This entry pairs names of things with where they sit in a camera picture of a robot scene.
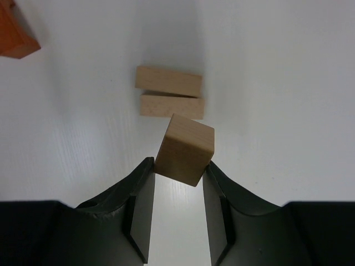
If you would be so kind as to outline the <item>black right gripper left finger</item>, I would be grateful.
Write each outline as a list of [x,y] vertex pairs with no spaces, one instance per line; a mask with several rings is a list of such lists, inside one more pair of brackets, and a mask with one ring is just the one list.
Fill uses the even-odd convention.
[[77,208],[64,207],[55,233],[56,265],[148,262],[155,190],[154,159]]

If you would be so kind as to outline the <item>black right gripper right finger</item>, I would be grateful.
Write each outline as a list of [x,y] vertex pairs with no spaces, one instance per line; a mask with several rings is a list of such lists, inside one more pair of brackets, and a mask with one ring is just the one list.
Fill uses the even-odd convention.
[[228,178],[214,162],[203,175],[212,265],[293,265],[284,210]]

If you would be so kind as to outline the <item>light long wood block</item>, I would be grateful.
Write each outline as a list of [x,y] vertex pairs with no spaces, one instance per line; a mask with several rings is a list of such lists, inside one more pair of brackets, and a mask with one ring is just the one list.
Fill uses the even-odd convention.
[[202,76],[140,65],[136,67],[135,87],[148,91],[199,98]]
[[177,96],[141,95],[140,115],[150,117],[171,117],[178,114],[189,119],[204,118],[205,100]]

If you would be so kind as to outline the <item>dark brown arch block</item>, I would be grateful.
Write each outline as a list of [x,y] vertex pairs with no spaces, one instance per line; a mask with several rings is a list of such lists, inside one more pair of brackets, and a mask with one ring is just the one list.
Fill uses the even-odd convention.
[[1,1],[1,56],[22,59],[41,49],[15,18],[15,1]]

